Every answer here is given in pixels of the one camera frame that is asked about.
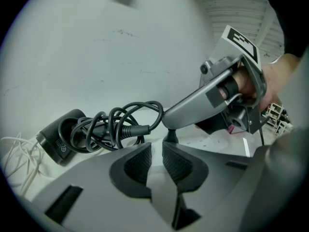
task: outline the white cable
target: white cable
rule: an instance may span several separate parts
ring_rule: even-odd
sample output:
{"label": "white cable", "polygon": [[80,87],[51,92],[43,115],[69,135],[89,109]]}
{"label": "white cable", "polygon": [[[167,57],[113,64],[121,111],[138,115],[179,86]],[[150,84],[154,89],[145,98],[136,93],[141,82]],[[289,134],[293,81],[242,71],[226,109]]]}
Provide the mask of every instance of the white cable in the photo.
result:
{"label": "white cable", "polygon": [[[26,176],[25,179],[22,182],[19,183],[10,183],[11,187],[18,187],[21,186],[20,188],[20,194],[22,196],[24,196],[28,190],[28,188],[30,187],[31,183],[33,182],[36,174],[41,175],[47,179],[54,179],[53,177],[50,176],[46,176],[45,174],[43,174],[39,167],[40,167],[40,163],[43,159],[44,154],[41,153],[40,148],[38,147],[38,142],[31,142],[29,140],[26,139],[22,139],[21,138],[21,133],[19,133],[17,135],[17,137],[3,137],[1,138],[1,140],[12,140],[13,144],[12,147],[8,153],[8,157],[4,163],[4,168],[3,168],[3,173],[5,175],[6,178],[9,178],[12,174],[14,174],[18,169],[20,169],[23,165],[27,164],[26,167]],[[15,167],[15,169],[13,169],[9,174],[6,174],[6,167],[8,162],[10,161],[10,159],[12,159],[13,155],[16,154],[16,152],[19,151],[21,154],[15,156],[19,157],[18,161],[17,161],[17,166]],[[37,156],[32,155],[32,153],[38,152]],[[21,158],[22,157],[26,157],[27,160],[25,162],[23,162],[22,164],[20,164]]]}

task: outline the white ceiling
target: white ceiling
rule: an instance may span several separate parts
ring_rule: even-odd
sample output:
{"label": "white ceiling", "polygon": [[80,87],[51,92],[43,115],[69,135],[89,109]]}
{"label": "white ceiling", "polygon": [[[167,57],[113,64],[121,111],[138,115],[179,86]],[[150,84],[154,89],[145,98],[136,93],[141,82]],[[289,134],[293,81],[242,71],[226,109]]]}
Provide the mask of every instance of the white ceiling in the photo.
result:
{"label": "white ceiling", "polygon": [[215,42],[230,25],[260,49],[261,62],[283,54],[283,32],[267,0],[201,0],[210,16]]}

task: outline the coiled black cable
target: coiled black cable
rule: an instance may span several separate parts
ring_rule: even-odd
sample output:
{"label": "coiled black cable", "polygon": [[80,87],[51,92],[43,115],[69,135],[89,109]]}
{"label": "coiled black cable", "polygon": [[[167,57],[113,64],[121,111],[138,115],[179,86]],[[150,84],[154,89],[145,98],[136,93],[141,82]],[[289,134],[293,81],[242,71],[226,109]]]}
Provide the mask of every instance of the coiled black cable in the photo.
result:
{"label": "coiled black cable", "polygon": [[[158,117],[151,126],[140,126],[132,114],[142,107],[150,108],[158,112]],[[128,137],[137,136],[134,145],[144,143],[144,135],[150,134],[161,122],[164,115],[163,106],[157,101],[147,102],[132,102],[124,107],[115,107],[111,110],[108,116],[105,112],[97,113],[94,118],[66,118],[62,120],[58,126],[58,134],[63,144],[70,150],[77,153],[91,153],[99,150],[101,147],[110,151],[123,148],[121,140]],[[68,122],[74,122],[69,138],[65,138],[62,131],[63,125]],[[101,122],[102,134],[97,135],[94,129]],[[76,145],[76,137],[82,137],[85,141],[85,146]]]}

